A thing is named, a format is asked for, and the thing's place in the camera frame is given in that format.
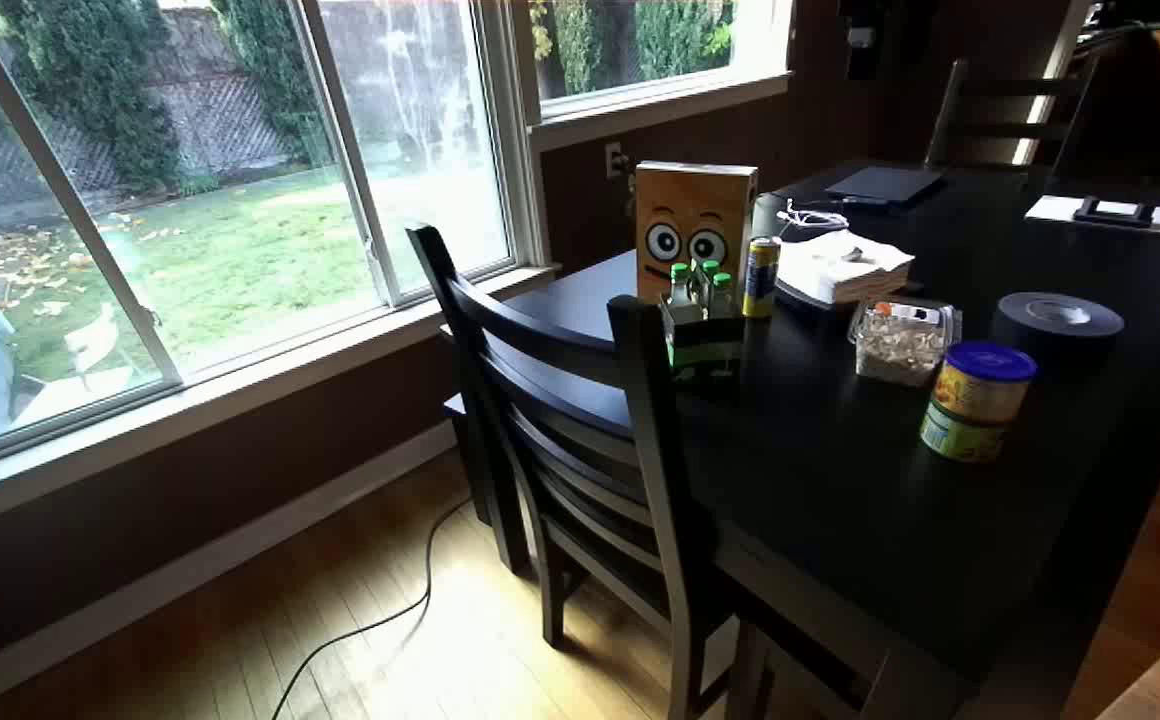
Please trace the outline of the small green-capped clear bottle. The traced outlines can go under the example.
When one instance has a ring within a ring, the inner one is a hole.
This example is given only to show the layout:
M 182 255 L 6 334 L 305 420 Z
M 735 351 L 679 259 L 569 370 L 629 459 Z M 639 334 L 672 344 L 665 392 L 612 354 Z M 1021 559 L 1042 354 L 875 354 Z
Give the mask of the small green-capped clear bottle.
M 697 323 L 701 304 L 697 304 L 697 272 L 687 264 L 667 269 L 667 295 L 665 307 L 676 323 Z

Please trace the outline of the dark green bottle box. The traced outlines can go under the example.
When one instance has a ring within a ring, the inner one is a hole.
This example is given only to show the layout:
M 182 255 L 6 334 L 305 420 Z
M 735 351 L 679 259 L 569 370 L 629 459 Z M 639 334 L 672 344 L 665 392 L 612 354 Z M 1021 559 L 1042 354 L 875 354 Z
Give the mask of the dark green bottle box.
M 667 317 L 665 346 L 667 346 L 667 370 L 676 379 L 735 375 L 743 361 L 743 321 L 741 317 L 725 317 L 725 321 Z

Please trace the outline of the dark wooden chair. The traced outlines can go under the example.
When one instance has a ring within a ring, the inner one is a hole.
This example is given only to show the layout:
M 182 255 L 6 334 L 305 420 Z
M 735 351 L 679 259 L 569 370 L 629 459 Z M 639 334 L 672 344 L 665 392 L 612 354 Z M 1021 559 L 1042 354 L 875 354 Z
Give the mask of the dark wooden chair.
M 1092 67 L 1068 76 L 985 76 L 968 60 L 953 60 L 924 162 L 1054 173 L 1080 135 L 1092 80 Z
M 569 592 L 604 585 L 667 638 L 667 720 L 701 720 L 726 686 L 726 676 L 703 678 L 703 643 L 733 600 L 687 488 L 659 307 L 617 295 L 609 339 L 590 339 L 473 287 L 432 224 L 409 239 L 528 509 L 542 638 L 563 646 Z

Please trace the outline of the clear plastic food container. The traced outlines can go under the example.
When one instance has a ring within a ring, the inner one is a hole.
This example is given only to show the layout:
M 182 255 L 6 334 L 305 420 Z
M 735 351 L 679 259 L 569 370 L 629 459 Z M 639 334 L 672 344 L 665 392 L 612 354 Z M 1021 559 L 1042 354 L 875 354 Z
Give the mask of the clear plastic food container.
M 918 388 L 958 339 L 964 313 L 955 304 L 887 295 L 861 304 L 848 329 L 857 370 Z

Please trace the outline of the black laptop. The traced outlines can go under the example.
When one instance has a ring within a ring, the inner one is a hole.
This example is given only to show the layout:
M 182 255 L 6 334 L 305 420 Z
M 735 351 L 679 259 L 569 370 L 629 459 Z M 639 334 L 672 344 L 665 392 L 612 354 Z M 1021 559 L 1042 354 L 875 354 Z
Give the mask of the black laptop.
M 912 203 L 939 183 L 933 168 L 869 162 L 826 183 L 826 194 L 848 203 Z

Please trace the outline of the blue-lid yellow jar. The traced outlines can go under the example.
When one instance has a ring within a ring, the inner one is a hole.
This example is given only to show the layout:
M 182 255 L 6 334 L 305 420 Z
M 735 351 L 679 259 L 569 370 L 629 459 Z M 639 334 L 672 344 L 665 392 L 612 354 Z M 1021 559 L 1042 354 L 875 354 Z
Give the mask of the blue-lid yellow jar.
M 943 459 L 993 462 L 1033 379 L 1037 361 L 1010 344 L 953 344 L 924 408 L 918 443 Z

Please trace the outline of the black round disc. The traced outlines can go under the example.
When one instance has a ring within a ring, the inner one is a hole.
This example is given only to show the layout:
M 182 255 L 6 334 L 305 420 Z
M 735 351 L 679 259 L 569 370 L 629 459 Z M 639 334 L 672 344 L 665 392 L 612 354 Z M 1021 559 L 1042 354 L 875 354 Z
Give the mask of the black round disc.
M 1122 330 L 1122 317 L 1100 299 L 1068 293 L 1009 293 L 993 329 L 1028 346 L 1100 346 Z

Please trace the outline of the far dark wooden chair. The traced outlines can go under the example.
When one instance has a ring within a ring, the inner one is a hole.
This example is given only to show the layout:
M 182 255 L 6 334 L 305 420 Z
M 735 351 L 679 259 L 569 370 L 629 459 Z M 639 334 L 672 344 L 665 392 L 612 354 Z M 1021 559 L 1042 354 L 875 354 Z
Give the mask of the far dark wooden chair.
M 1092 67 L 1068 76 L 985 76 L 968 60 L 953 60 L 924 162 L 1054 173 L 1080 135 L 1092 80 Z

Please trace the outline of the white papers with remote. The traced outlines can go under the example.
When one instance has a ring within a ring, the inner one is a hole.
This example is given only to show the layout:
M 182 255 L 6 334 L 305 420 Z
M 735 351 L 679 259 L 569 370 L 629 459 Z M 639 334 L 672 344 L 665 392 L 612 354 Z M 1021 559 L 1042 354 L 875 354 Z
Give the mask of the white papers with remote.
M 1128 227 L 1160 236 L 1160 203 L 1149 199 L 1112 199 L 1112 194 L 1041 194 L 1025 220 L 1042 224 L 1080 224 L 1080 227 Z

